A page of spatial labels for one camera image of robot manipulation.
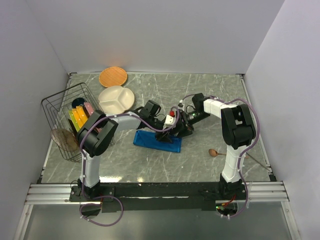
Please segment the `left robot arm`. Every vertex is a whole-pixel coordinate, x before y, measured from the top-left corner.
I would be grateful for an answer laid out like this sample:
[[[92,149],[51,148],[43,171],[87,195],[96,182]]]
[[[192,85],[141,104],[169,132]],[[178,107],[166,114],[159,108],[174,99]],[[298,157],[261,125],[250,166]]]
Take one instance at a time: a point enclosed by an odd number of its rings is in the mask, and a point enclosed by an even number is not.
[[[149,100],[145,106],[120,114],[104,114],[94,111],[76,134],[82,156],[78,186],[81,195],[94,201],[101,194],[100,156],[107,150],[115,133],[136,130],[133,143],[139,147],[167,152],[177,152],[181,142],[176,140],[174,130],[182,114],[174,106],[163,120],[158,118],[161,107]]]

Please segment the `blue cloth napkin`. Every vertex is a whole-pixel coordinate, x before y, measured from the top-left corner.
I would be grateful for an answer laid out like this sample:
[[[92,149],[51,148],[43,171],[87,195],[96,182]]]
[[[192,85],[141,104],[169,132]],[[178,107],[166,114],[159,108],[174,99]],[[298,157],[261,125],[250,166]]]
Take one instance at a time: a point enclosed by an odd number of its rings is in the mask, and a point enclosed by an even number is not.
[[[154,132],[137,130],[133,139],[133,144],[138,147],[160,150],[165,152],[180,153],[182,146],[182,139],[171,136],[172,142],[160,142],[156,140]]]

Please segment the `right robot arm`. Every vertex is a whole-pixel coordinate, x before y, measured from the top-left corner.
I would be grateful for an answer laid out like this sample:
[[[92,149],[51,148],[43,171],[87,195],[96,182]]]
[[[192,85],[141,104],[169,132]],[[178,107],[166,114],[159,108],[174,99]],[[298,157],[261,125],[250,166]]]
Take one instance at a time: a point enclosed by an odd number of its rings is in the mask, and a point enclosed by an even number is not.
[[[224,102],[217,97],[204,96],[202,93],[192,95],[193,111],[187,112],[184,100],[178,106],[182,109],[179,120],[171,135],[178,138],[193,133],[193,125],[208,118],[216,116],[221,120],[222,137],[227,145],[225,164],[218,183],[217,192],[223,199],[245,190],[241,171],[246,151],[257,142],[257,132],[251,111],[245,102],[239,105],[232,101]]]

